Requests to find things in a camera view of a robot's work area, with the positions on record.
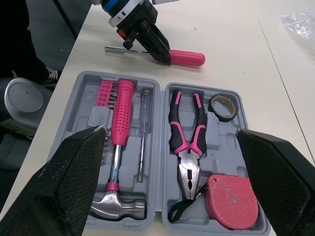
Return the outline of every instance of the pink screwdriver handle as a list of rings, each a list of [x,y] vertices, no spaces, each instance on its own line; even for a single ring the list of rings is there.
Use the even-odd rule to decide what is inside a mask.
[[[202,53],[169,50],[173,65],[202,66],[206,57]]]
[[[133,87],[133,82],[128,80],[119,80],[118,82],[117,101],[112,124],[113,145],[126,145],[131,120]]]

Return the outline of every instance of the hammer head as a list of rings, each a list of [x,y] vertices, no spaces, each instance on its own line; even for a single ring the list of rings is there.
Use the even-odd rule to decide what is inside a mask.
[[[92,202],[91,213],[104,220],[121,220],[125,217],[143,220],[146,216],[146,203],[143,199],[125,202],[119,198],[118,192],[107,191],[102,201]]]

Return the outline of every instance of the black tape roll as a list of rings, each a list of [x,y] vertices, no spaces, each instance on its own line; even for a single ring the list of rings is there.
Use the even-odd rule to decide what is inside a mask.
[[[215,102],[216,101],[225,105],[228,108],[228,110],[230,111],[230,115],[228,115],[228,116],[221,115],[215,108]],[[236,114],[238,112],[238,108],[230,98],[218,94],[218,95],[213,96],[210,99],[209,105],[208,105],[208,111],[213,112],[216,115],[216,117],[219,118],[219,121],[228,122],[236,116]]]

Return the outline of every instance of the sneaker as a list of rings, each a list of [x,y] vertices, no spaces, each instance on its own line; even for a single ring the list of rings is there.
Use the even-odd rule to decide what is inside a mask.
[[[48,70],[49,76],[48,76],[48,79],[42,83],[42,85],[44,87],[55,87],[60,76],[61,76],[62,71],[61,70],[53,70],[53,69],[50,69],[48,67],[47,67],[47,70]]]

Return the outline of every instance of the toolbox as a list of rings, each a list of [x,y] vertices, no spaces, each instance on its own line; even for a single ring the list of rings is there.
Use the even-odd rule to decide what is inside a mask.
[[[182,200],[182,192],[177,180],[177,156],[170,151],[169,146],[171,126],[168,114],[173,91],[180,89],[182,92],[179,117],[188,142],[193,134],[195,120],[192,96],[195,92],[203,96],[202,102],[207,115],[207,156],[199,159],[201,169],[199,188],[206,183],[209,176],[214,174],[248,177],[242,152],[235,137],[239,128],[247,128],[242,101],[236,92],[179,83],[170,83],[163,91],[160,90],[158,82],[151,79],[102,72],[82,72],[74,84],[47,161],[52,158],[65,138],[89,128],[89,119],[102,81],[113,81],[117,85],[121,79],[129,80],[135,86],[129,136],[119,171],[120,197],[126,201],[135,198],[144,199],[147,204],[146,218],[135,220],[127,217],[120,221],[108,221],[89,215],[85,229],[143,231],[152,224],[155,213],[160,211],[164,226],[174,233],[211,236],[269,235],[270,223],[260,204],[258,204],[258,218],[252,227],[247,230],[230,230],[209,217],[205,207],[205,195],[198,197],[176,223],[171,224],[167,219],[170,207]],[[147,135],[143,182],[137,182],[140,148],[140,93],[144,89],[152,94],[152,129]],[[208,111],[209,100],[217,94],[227,96],[237,105],[238,113],[229,122],[219,121],[213,112]],[[224,107],[218,109],[222,109],[223,113],[226,112]],[[107,114],[104,114],[109,117],[104,123],[109,134],[113,113],[113,110],[107,109]],[[109,135],[107,146],[104,147],[104,165],[100,167],[94,201],[100,201],[106,192],[112,157],[113,146]]]

